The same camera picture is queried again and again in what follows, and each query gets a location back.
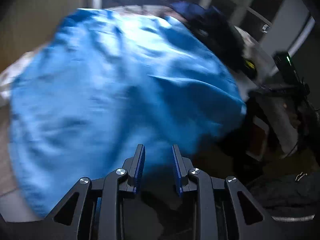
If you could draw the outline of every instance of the wall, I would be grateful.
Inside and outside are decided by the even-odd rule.
[[[320,108],[320,27],[315,25],[300,49],[292,57],[292,62],[300,78],[304,77],[310,87],[309,101]]]
[[[0,72],[49,41],[60,20],[85,0],[14,0],[0,22]]]
[[[302,0],[284,0],[272,28],[260,41],[263,50],[270,56],[279,50],[288,50],[301,32],[309,11]]]

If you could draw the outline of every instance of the blue fabric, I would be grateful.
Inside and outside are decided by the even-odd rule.
[[[178,20],[78,9],[12,84],[11,110],[13,169],[44,216],[139,143],[148,176],[172,164],[172,144],[192,155],[202,135],[237,128],[246,108],[227,68]]]

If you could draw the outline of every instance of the blue gripper pad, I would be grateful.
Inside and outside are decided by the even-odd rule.
[[[172,156],[173,156],[173,175],[174,175],[174,181],[176,184],[176,191],[179,195],[179,197],[182,196],[182,179],[181,179],[181,172],[180,167],[177,160],[177,155],[174,150],[174,145],[172,146]]]
[[[143,167],[144,167],[144,162],[146,159],[146,149],[143,145],[138,145],[138,147],[140,147],[140,146],[141,146],[140,155],[139,155],[139,159],[138,159],[138,163],[137,163],[137,168],[134,173],[135,187],[133,189],[133,193],[135,193],[135,194],[137,194],[140,190]]]

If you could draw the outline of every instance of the black bracket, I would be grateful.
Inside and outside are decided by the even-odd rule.
[[[123,239],[122,199],[139,190],[145,147],[105,178],[79,179],[52,211],[40,221],[5,222],[0,214],[1,240],[120,240]],[[101,198],[100,215],[96,217]]]
[[[177,193],[195,194],[196,240],[283,240],[279,226],[235,177],[210,177],[172,146]]]

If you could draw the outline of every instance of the black device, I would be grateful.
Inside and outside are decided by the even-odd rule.
[[[235,177],[210,177],[182,157],[178,145],[172,146],[172,156],[176,191],[194,200],[194,239],[285,239],[273,218]],[[134,157],[105,178],[81,178],[41,221],[5,222],[0,215],[1,240],[124,239],[122,200],[139,191],[144,161],[145,147],[139,144]]]
[[[306,96],[310,93],[309,86],[303,80],[300,80],[289,53],[278,51],[273,56],[273,60],[284,83],[261,85],[259,88],[250,91],[249,96],[292,97],[296,107],[301,104],[301,101],[307,101]]]

